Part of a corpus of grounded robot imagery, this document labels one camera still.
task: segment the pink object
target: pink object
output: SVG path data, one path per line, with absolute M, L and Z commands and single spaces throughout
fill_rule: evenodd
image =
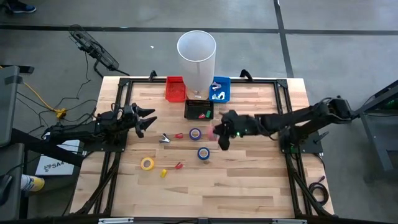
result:
M 207 127 L 206 130 L 207 130 L 207 138 L 209 139 L 209 141 L 217 141 L 218 135 L 213 133 L 214 127 L 209 126 Z

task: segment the red object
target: red object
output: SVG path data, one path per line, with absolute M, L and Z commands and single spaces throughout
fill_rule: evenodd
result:
M 183 164 L 181 162 L 178 162 L 177 165 L 175 165 L 175 169 L 181 169 L 183 167 Z
M 184 138 L 184 135 L 182 135 L 182 133 L 176 134 L 176 135 L 175 135 L 175 138 Z
M 171 103 L 185 101 L 185 84 L 182 77 L 166 78 L 166 100 Z

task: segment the tape roll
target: tape roll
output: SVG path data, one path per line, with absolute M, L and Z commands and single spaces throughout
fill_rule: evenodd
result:
M 207 160 L 210 157 L 210 150 L 206 147 L 201 147 L 198 150 L 198 157 L 201 160 Z
M 189 131 L 189 137 L 194 140 L 197 141 L 201 138 L 201 132 L 198 128 L 192 128 L 191 131 Z
M 141 169 L 143 170 L 151 170 L 155 166 L 155 162 L 153 159 L 147 157 L 141 160 Z

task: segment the yellow tape roll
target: yellow tape roll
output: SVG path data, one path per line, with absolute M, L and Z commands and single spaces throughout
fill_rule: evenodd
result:
M 141 160 L 141 169 L 143 170 L 151 170 L 154 168 L 154 166 L 155 166 L 154 160 L 149 157 L 143 158 L 143 160 Z

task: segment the blue bin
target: blue bin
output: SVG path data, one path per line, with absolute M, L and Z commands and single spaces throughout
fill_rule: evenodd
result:
M 221 85 L 221 88 L 218 90 L 213 90 L 210 86 L 209 90 L 209 100 L 215 103 L 226 103 L 229 101 L 229 97 L 231 95 L 231 79 L 229 77 L 214 77 L 213 82 L 217 82 Z M 223 100 L 212 100 L 211 97 L 216 94 L 217 96 L 221 92 L 225 92 L 225 98 Z

